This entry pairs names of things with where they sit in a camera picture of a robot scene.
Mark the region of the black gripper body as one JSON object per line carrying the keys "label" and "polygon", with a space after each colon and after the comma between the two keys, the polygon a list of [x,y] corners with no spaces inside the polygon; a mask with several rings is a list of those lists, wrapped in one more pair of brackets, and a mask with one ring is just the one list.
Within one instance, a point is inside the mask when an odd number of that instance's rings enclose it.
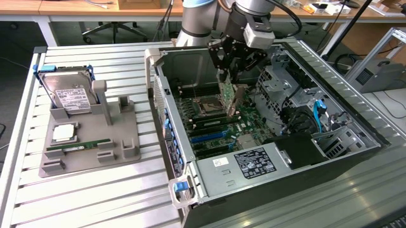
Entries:
{"label": "black gripper body", "polygon": [[232,6],[225,35],[222,37],[224,59],[248,58],[256,48],[248,46],[244,32],[254,22],[254,15],[245,12],[238,6]]}

